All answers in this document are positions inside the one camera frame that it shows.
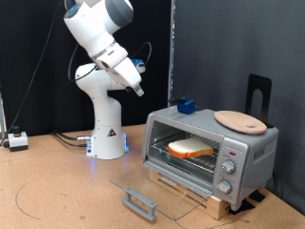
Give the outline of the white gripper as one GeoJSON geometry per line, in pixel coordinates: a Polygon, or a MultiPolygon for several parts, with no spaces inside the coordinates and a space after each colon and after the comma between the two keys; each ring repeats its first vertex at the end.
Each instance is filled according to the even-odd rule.
{"type": "Polygon", "coordinates": [[[140,86],[141,76],[129,57],[124,58],[120,63],[111,69],[111,72],[113,72],[113,80],[128,86],[126,87],[126,91],[128,93],[135,90],[138,96],[142,96],[144,94],[144,91],[140,86]]]}

